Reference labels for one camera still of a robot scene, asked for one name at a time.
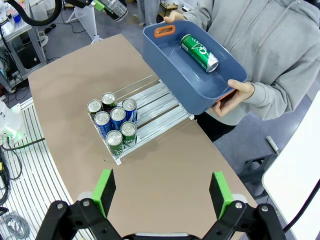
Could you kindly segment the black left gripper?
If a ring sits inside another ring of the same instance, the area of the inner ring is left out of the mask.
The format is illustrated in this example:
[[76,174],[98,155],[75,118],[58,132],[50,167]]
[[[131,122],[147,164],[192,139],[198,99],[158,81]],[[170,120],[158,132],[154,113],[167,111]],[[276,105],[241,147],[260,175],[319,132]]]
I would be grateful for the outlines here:
[[105,5],[99,0],[65,0],[65,2],[78,8],[84,8],[92,3],[93,6],[100,12],[105,8]]

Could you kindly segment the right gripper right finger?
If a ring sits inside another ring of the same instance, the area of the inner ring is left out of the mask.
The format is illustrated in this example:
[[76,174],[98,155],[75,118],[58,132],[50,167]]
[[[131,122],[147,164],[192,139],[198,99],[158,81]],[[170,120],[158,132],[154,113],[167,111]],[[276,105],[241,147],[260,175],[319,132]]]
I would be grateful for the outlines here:
[[230,240],[236,232],[245,233],[250,240],[285,239],[275,208],[268,203],[252,207],[235,200],[221,171],[212,173],[209,193],[217,221],[204,240]]

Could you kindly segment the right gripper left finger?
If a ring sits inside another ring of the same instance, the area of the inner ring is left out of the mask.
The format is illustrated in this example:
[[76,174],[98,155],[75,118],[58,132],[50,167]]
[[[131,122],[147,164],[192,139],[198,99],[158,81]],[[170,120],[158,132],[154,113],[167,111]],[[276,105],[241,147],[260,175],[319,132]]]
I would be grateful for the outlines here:
[[72,240],[79,230],[88,229],[95,240],[121,240],[107,219],[115,191],[114,171],[103,170],[91,197],[72,205],[62,200],[50,204],[36,239]]

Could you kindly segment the person's right hand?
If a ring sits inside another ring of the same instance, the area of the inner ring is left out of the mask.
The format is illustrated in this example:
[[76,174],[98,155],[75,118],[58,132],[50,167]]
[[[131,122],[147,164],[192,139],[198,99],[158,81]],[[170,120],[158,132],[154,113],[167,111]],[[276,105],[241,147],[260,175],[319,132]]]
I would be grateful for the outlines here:
[[169,16],[165,16],[163,21],[167,24],[172,24],[174,21],[186,20],[185,16],[182,13],[172,11]]

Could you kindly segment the person's left hand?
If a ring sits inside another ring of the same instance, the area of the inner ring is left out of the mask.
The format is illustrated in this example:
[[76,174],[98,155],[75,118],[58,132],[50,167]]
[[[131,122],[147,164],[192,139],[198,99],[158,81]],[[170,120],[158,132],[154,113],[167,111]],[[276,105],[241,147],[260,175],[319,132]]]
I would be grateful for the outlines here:
[[228,100],[218,101],[210,108],[210,111],[218,117],[225,116],[255,92],[255,87],[250,82],[240,82],[235,79],[230,79],[228,80],[228,85],[235,90],[235,94]]

